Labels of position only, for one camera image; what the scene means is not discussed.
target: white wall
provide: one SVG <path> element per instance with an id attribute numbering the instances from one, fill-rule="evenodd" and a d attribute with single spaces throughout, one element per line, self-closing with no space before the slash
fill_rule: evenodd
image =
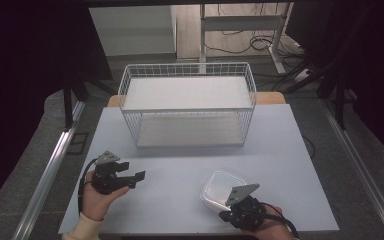
<path id="1" fill-rule="evenodd" d="M 175 52 L 170 6 L 89 11 L 106 56 Z"/>

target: white shelf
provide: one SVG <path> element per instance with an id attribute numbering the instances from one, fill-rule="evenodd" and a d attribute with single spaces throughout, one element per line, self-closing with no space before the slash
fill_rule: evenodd
<path id="1" fill-rule="evenodd" d="M 235 113 L 144 114 L 137 146 L 237 146 L 240 126 Z"/>
<path id="2" fill-rule="evenodd" d="M 217 108 L 252 108 L 244 76 L 132 78 L 123 111 Z"/>

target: wire basket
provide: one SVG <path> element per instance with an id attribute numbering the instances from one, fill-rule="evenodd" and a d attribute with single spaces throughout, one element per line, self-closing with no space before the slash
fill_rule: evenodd
<path id="1" fill-rule="evenodd" d="M 248 63 L 141 64 L 118 101 L 137 147 L 241 146 L 255 92 Z"/>

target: hand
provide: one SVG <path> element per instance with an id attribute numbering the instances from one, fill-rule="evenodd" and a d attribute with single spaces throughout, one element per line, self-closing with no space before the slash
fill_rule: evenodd
<path id="1" fill-rule="evenodd" d="M 281 216 L 282 209 L 279 207 L 271 208 L 270 206 L 265 205 L 267 214 Z M 278 221 L 265 219 L 260 228 L 254 232 L 248 230 L 242 230 L 246 235 L 254 236 L 259 240 L 292 240 L 292 235 L 289 232 L 285 224 Z"/>
<path id="2" fill-rule="evenodd" d="M 94 221 L 102 221 L 110 208 L 110 205 L 114 200 L 123 196 L 129 191 L 129 187 L 120 188 L 111 194 L 100 194 L 92 187 L 90 181 L 92 181 L 93 171 L 88 172 L 85 179 L 84 192 L 83 192 L 83 204 L 82 213 L 87 218 Z"/>

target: wooden edge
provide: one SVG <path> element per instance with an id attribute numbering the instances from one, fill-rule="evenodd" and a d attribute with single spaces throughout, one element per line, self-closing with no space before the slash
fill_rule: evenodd
<path id="1" fill-rule="evenodd" d="M 285 97 L 280 92 L 257 92 L 257 105 L 286 104 Z M 118 107 L 118 96 L 114 95 L 108 101 L 107 107 Z"/>
<path id="2" fill-rule="evenodd" d="M 280 92 L 257 92 L 257 101 L 255 104 L 286 104 L 286 100 Z"/>

